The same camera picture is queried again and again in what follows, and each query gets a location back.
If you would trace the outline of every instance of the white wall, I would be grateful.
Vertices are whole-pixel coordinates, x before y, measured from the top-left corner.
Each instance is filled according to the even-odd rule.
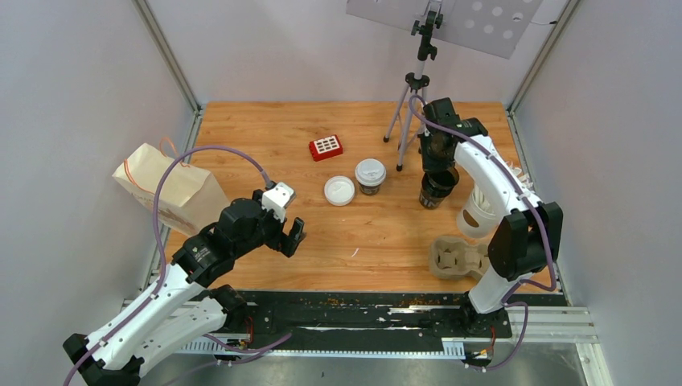
[[[565,3],[544,0],[535,20]],[[417,63],[420,36],[346,15],[344,0],[150,4],[202,103],[393,101]],[[430,96],[510,102],[551,28],[530,25],[510,60],[434,41]]]
[[[182,142],[191,115],[131,1],[0,9],[0,375],[61,384],[62,342],[150,263],[151,217],[110,175],[144,141]]]
[[[584,0],[519,113],[537,188],[565,211],[565,285],[617,386],[680,384],[680,14]]]

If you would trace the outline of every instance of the wooden table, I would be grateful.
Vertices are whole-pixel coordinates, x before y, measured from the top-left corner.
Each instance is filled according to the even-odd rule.
[[[421,159],[417,145],[408,149],[405,167],[396,171],[399,129],[383,143],[395,104],[390,102],[210,103],[203,117],[197,146],[235,147],[254,157],[274,181],[283,181],[297,198],[287,217],[301,217],[307,238],[287,259],[266,247],[242,257],[235,269],[213,286],[230,284],[240,290],[349,290],[403,292],[462,292],[475,281],[446,281],[434,277],[428,251],[440,235],[462,236],[455,217],[473,187],[460,170],[460,182],[436,210],[418,202]],[[463,118],[477,117],[489,130],[505,160],[519,164],[503,106],[499,103],[457,103]],[[416,120],[413,129],[417,128]],[[343,155],[314,162],[308,143],[337,134]],[[324,197],[324,183],[345,175],[355,181],[355,165],[377,158],[388,169],[378,195],[356,196],[345,207]],[[193,165],[211,170],[230,199],[251,197],[262,188],[261,176],[235,155],[208,151],[195,154]],[[285,228],[289,231],[290,222]],[[172,232],[166,247],[169,259],[185,237]],[[548,282],[546,270],[536,280]],[[525,286],[522,290],[533,291]]]

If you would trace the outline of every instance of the white cup lid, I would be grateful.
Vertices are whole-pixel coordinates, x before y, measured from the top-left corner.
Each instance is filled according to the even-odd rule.
[[[355,167],[355,178],[366,187],[376,187],[386,179],[386,166],[374,158],[367,158]]]
[[[324,196],[330,204],[342,207],[355,197],[355,184],[348,177],[337,175],[324,184]]]

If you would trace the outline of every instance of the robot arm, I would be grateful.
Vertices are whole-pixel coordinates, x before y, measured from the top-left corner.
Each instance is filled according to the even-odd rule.
[[[563,215],[556,203],[543,204],[540,197],[527,189],[509,170],[507,163],[502,161],[508,175],[523,190],[521,195],[516,192],[516,187],[499,169],[499,164],[490,160],[490,157],[501,160],[490,137],[480,134],[471,139],[485,146],[490,155],[486,156],[469,142],[464,142],[457,145],[454,161],[479,186],[500,223],[488,247],[491,267],[469,292],[469,299],[476,312],[488,314],[502,307],[504,295],[518,281],[530,278],[546,266],[546,255],[537,231],[538,224],[530,216],[522,196],[536,205],[535,209],[543,218],[542,226],[548,230],[550,246],[553,247],[553,260],[557,259]]]
[[[303,220],[299,218],[288,235],[283,232],[286,209],[295,196],[291,187],[278,183],[265,192],[254,191],[251,199],[235,199],[216,223],[185,241],[166,266],[163,283],[157,280],[116,318],[90,335],[74,334],[67,339],[64,350],[73,363],[100,345],[79,368],[86,384],[133,386],[183,344],[226,324],[238,326],[244,320],[246,302],[229,285],[211,291],[198,305],[200,309],[166,320],[255,248],[267,245],[287,257],[293,256],[305,237]],[[153,295],[156,285],[162,287]],[[145,308],[131,318],[143,302],[147,302]],[[131,318],[127,324],[102,341],[127,318]]]
[[[540,227],[547,234],[552,260],[556,261],[563,212],[556,203],[543,203],[527,189],[499,156],[481,122],[476,118],[460,119],[449,98],[425,105],[424,115],[449,131],[432,129],[420,134],[424,171],[449,170],[458,164],[483,191],[499,221],[488,245],[491,267],[468,293],[462,307],[466,329],[472,333],[484,331],[490,325],[488,319],[503,307],[509,291],[547,265]],[[541,224],[533,210],[540,215]]]

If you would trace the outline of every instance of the paper bag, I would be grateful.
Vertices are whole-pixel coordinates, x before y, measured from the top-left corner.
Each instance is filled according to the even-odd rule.
[[[173,158],[145,143],[112,177],[151,211],[158,181],[171,162]],[[163,184],[158,219],[186,236],[194,236],[201,228],[217,221],[228,205],[228,198],[213,173],[183,163],[175,166]]]

